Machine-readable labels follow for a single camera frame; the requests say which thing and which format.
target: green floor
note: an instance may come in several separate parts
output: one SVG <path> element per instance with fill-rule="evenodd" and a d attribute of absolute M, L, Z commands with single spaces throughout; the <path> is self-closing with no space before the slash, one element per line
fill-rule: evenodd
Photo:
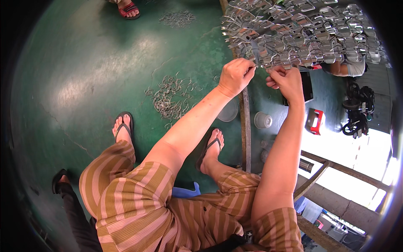
<path fill-rule="evenodd" d="M 140 162 L 164 135 L 161 120 L 144 90 L 156 86 L 165 75 L 191 77 L 203 88 L 194 92 L 195 102 L 218 82 L 222 66 L 232 59 L 224 42 L 218 0 L 176 0 L 138 3 L 141 18 L 121 18 L 114 4 L 101 0 L 55 0 L 29 37 L 15 72 L 11 100 L 13 155 L 17 172 L 33 217 L 60 250 L 77 251 L 62 207 L 53 195 L 51 179 L 68 169 L 79 195 L 78 178 L 84 168 L 113 144 L 112 122 L 121 111 L 135 121 L 135 149 Z M 158 23 L 164 12 L 189 10 L 196 20 L 189 28 L 172 29 Z M 312 71 L 315 100 L 309 107 L 326 113 L 326 127 L 340 123 L 343 99 L 341 79 Z M 251 121 L 257 111 L 273 117 L 269 129 L 252 126 L 252 171 L 260 172 L 260 141 L 273 139 L 287 108 L 279 91 L 265 86 L 267 74 L 258 69 L 249 85 Z M 225 134 L 219 159 L 241 163 L 239 113 L 230 123 L 216 120 L 213 126 Z M 213 180 L 194 169 L 192 153 L 178 174 L 176 185 L 197 181 L 203 192 L 217 189 Z"/>

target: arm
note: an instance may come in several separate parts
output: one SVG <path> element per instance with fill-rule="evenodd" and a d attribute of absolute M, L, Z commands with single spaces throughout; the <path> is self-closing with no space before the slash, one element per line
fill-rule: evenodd
<path fill-rule="evenodd" d="M 253 200 L 251 221 L 282 207 L 294 207 L 293 192 L 297 182 L 305 103 L 299 70 L 271 70 L 267 85 L 280 89 L 288 100 L 288 115 L 274 141 L 263 167 L 260 184 Z"/>
<path fill-rule="evenodd" d="M 200 142 L 222 108 L 249 84 L 255 74 L 254 65 L 244 58 L 226 64 L 218 86 L 169 129 L 143 163 L 162 163 L 176 176 L 185 158 Z"/>
<path fill-rule="evenodd" d="M 336 61 L 330 64 L 330 72 L 335 76 L 346 77 L 349 76 L 349 70 L 346 64 L 341 64 L 340 61 Z"/>

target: flip-flop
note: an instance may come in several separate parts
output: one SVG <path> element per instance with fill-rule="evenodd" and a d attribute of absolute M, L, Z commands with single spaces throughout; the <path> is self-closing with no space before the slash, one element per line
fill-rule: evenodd
<path fill-rule="evenodd" d="M 208 140 L 210 140 L 211 134 L 213 134 L 213 131 L 214 131 L 215 129 L 218 129 L 219 131 L 222 132 L 222 130 L 221 130 L 220 128 L 212 128 L 212 129 L 210 129 L 209 131 L 207 131 L 207 133 L 210 133 L 210 134 L 208 134 L 209 137 L 207 138 L 207 141 L 206 141 L 206 144 L 204 145 L 203 151 L 201 152 L 201 155 L 200 155 L 199 159 L 198 159 L 197 162 L 196 162 L 196 170 L 198 170 L 198 171 L 200 171 L 200 166 L 202 165 L 203 158 L 206 156 L 207 150 L 208 150 L 215 142 L 218 143 L 218 146 L 220 147 L 220 152 L 221 152 L 221 143 L 220 143 L 220 140 L 218 139 L 218 137 L 216 137 L 211 143 L 208 143 Z"/>
<path fill-rule="evenodd" d="M 139 14 L 136 14 L 134 17 L 127 17 L 126 15 L 135 10 L 139 10 L 139 8 L 137 8 L 137 6 L 133 2 L 130 2 L 130 4 L 126 5 L 123 8 L 120 8 L 119 13 L 125 19 L 134 20 L 140 17 L 140 11 Z"/>
<path fill-rule="evenodd" d="M 59 180 L 62 178 L 63 175 L 67 176 L 67 171 L 64 169 L 61 169 L 58 173 L 56 173 L 56 175 L 53 176 L 52 179 L 52 192 L 53 194 L 58 194 L 57 192 L 57 182 L 59 182 Z"/>
<path fill-rule="evenodd" d="M 127 127 L 127 125 L 124 123 L 124 122 L 125 122 L 125 117 L 124 117 L 124 115 L 128 115 L 128 116 L 130 117 L 130 123 L 129 123 L 130 129 L 129 129 L 129 128 Z M 121 129 L 122 127 L 125 127 L 126 130 L 127 130 L 127 132 L 129 132 L 129 135 L 130 135 L 130 138 L 131 138 L 131 143 L 132 143 L 133 146 L 134 146 L 134 143 L 133 143 L 133 116 L 130 114 L 130 112 L 127 112 L 127 111 L 121 112 L 121 113 L 118 114 L 118 116 L 116 117 L 115 122 L 113 123 L 112 127 L 115 126 L 116 120 L 118 120 L 119 117 L 122 117 L 122 124 L 119 125 L 118 129 L 116 130 L 116 133 L 115 133 L 115 142 L 116 142 L 116 137 L 118 136 L 118 133 L 119 133 L 120 129 Z"/>

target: foot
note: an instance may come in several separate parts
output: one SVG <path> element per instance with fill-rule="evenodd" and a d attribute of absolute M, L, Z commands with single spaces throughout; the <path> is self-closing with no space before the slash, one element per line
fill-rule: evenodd
<path fill-rule="evenodd" d="M 116 120 L 115 126 L 112 129 L 113 136 L 116 135 L 116 131 L 118 130 L 119 125 L 121 125 L 123 123 L 123 121 L 125 122 L 127 127 L 130 129 L 130 116 L 126 114 L 123 117 L 124 118 L 119 117 Z M 121 127 L 119 132 L 118 132 L 118 135 L 116 136 L 116 143 L 119 142 L 120 140 L 125 140 L 125 141 L 128 141 L 129 144 L 132 144 L 131 143 L 130 132 L 128 132 L 125 127 Z"/>
<path fill-rule="evenodd" d="M 218 138 L 220 140 L 221 144 L 221 149 L 224 147 L 224 135 L 219 129 L 213 130 L 213 133 L 211 134 L 210 139 L 208 140 L 207 145 L 209 145 L 214 139 Z M 204 174 L 207 174 L 206 171 L 206 163 L 215 160 L 218 161 L 218 155 L 220 154 L 220 145 L 218 142 L 215 142 L 213 145 L 210 146 L 210 148 L 207 149 L 206 155 L 203 158 L 203 161 L 200 165 L 200 171 Z"/>
<path fill-rule="evenodd" d="M 59 183 L 68 183 L 68 184 L 70 184 L 70 180 L 66 175 L 63 175 L 57 183 L 58 184 Z"/>
<path fill-rule="evenodd" d="M 131 0 L 122 0 L 117 5 L 118 5 L 118 8 L 121 9 L 130 3 L 131 3 Z M 129 12 L 126 15 L 126 17 L 135 17 L 139 13 L 140 13 L 139 10 L 134 10 L 134 11 Z"/>

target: striped clothing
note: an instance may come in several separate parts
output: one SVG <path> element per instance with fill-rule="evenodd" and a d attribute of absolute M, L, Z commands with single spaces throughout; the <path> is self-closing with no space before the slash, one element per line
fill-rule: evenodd
<path fill-rule="evenodd" d="M 260 177 L 224 173 L 216 193 L 172 197 L 174 176 L 147 162 L 133 169 L 134 149 L 121 140 L 81 174 L 85 207 L 97 221 L 104 252 L 197 251 L 253 230 L 253 243 L 234 251 L 303 251 L 293 208 L 276 209 L 251 226 L 251 207 Z"/>

